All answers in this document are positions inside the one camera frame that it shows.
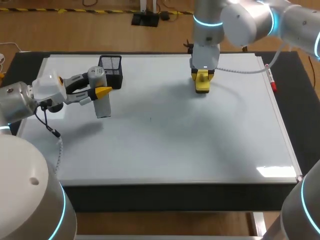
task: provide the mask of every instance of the black stand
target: black stand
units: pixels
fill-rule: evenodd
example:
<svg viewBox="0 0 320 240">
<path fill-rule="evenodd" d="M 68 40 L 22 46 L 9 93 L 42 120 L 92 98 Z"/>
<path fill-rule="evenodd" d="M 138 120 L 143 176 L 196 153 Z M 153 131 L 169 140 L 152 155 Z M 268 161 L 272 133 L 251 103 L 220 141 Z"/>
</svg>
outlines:
<svg viewBox="0 0 320 240">
<path fill-rule="evenodd" d="M 159 14 L 151 11 L 134 13 L 131 21 L 131 25 L 146 26 L 146 27 L 158 27 Z"/>
</svg>

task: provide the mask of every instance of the robotic arm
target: robotic arm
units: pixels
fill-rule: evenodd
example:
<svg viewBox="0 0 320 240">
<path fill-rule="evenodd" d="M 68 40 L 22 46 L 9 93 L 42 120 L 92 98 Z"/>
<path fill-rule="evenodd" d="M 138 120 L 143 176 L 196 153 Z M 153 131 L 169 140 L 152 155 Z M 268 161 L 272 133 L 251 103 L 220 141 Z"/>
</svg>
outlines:
<svg viewBox="0 0 320 240">
<path fill-rule="evenodd" d="M 224 34 L 237 47 L 248 46 L 266 36 L 277 36 L 285 44 L 319 59 L 319 23 L 318 11 L 287 0 L 196 1 L 190 59 L 196 92 L 209 92 Z"/>
</svg>

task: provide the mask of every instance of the yellow and black tape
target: yellow and black tape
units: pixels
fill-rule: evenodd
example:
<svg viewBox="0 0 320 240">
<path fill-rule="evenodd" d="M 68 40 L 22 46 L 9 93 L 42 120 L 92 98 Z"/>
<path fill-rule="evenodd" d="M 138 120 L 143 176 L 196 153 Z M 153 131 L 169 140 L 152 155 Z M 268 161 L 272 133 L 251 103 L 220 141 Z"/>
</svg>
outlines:
<svg viewBox="0 0 320 240">
<path fill-rule="evenodd" d="M 93 10 L 78 8 L 0 8 L 0 12 L 57 12 L 63 14 L 65 12 L 91 13 L 91 14 L 135 14 L 138 10 Z M 168 11 L 171 15 L 193 15 L 191 11 Z"/>
</svg>

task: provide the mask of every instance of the black mesh pencil holder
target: black mesh pencil holder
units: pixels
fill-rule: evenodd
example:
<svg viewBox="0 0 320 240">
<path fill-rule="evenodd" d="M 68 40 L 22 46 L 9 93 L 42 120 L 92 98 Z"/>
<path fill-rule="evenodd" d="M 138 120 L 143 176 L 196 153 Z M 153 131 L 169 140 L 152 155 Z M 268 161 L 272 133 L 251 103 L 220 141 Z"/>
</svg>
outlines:
<svg viewBox="0 0 320 240">
<path fill-rule="evenodd" d="M 104 69 L 107 86 L 113 89 L 121 89 L 124 78 L 121 68 L 121 56 L 101 55 L 98 66 Z"/>
</svg>

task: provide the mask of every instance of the white cable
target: white cable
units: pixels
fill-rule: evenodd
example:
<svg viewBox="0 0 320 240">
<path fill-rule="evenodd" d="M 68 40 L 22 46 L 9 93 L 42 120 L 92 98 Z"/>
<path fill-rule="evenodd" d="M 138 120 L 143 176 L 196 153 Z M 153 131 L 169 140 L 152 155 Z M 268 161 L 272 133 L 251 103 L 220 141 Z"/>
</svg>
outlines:
<svg viewBox="0 0 320 240">
<path fill-rule="evenodd" d="M 3 61 L 0 62 L 0 74 L 3 73 L 2 69 L 4 68 L 5 61 L 6 61 L 6 57 L 5 57 L 5 55 L 3 55 Z"/>
<path fill-rule="evenodd" d="M 264 69 L 261 70 L 257 70 L 257 71 L 240 71 L 240 70 L 230 70 L 230 69 L 226 69 L 226 68 L 222 68 L 222 67 L 217 67 L 217 70 L 220 71 L 225 71 L 225 72 L 229 72 L 229 73 L 236 73 L 236 74 L 259 74 L 259 73 L 263 73 L 265 71 L 267 71 L 268 69 L 270 69 L 275 62 L 277 61 L 282 49 L 286 46 L 286 43 L 283 42 L 281 44 L 281 46 L 279 47 L 279 49 L 276 51 L 272 61 L 270 62 L 270 64 L 267 67 L 264 67 Z"/>
<path fill-rule="evenodd" d="M 59 137 L 58 144 L 59 144 L 59 155 L 58 155 L 58 161 L 56 162 L 56 166 L 55 166 L 55 170 L 54 170 L 55 175 L 57 175 L 57 172 L 58 172 L 59 166 L 60 166 L 60 162 L 62 159 L 62 155 L 64 153 L 64 143 L 62 142 L 61 136 Z"/>
<path fill-rule="evenodd" d="M 2 42 L 2 43 L 0 43 L 0 45 L 5 45 L 5 44 L 14 44 L 19 49 L 19 51 L 22 52 L 21 48 L 15 42 Z"/>
<path fill-rule="evenodd" d="M 22 52 L 21 48 L 18 46 L 18 44 L 16 44 L 15 42 L 1 42 L 0 45 L 5 45 L 5 44 L 14 44 L 20 52 Z M 5 56 L 3 56 L 3 62 L 0 63 L 0 73 L 2 73 L 2 69 L 4 68 L 3 64 L 5 63 Z"/>
</svg>

